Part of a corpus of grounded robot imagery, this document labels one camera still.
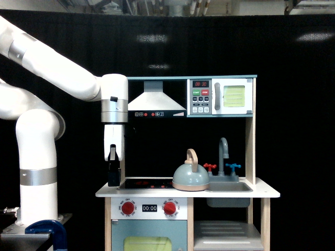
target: microwave handle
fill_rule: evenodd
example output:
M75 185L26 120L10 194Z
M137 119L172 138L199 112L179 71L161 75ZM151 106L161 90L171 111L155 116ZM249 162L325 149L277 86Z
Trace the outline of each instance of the microwave handle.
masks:
M215 110L220 110L220 83L215 83Z

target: oven window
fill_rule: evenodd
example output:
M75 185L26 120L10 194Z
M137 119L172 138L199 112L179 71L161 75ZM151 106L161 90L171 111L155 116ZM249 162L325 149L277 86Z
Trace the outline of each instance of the oven window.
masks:
M245 106L245 86L225 86L224 87L224 107L244 107Z
M172 251L172 243L167 237L128 236L124 251Z

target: red button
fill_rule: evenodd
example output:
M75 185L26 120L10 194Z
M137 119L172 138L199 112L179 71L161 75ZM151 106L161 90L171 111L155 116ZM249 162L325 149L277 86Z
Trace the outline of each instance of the red button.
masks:
M167 202L163 207L164 213L171 215L176 211L176 205L173 202Z
M124 214L131 214L134 212L135 207L131 202L128 201L122 205L121 209Z
M209 95L209 90L208 89L201 90L201 95L208 96Z

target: blue clamp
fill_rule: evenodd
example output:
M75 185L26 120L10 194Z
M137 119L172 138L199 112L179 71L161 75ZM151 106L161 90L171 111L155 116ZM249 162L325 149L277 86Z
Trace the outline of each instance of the blue clamp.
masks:
M62 223L55 220L43 220L33 223L25 229L25 234L50 233L52 234L53 250L67 251L68 241L66 230Z
M226 166L229 166L232 172L235 172L235 167L241 168L241 165L237 165L237 164L226 164Z

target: white countertop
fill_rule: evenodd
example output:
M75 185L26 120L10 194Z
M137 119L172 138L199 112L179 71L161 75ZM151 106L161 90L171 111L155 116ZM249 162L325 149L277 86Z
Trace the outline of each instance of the white countertop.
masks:
M207 190L189 192L177 189L118 189L105 184L95 194L96 197L183 197L183 198L278 198L280 193L267 183L256 178L256 185L252 185L245 177L240 177L239 182L246 183L252 192L210 192Z

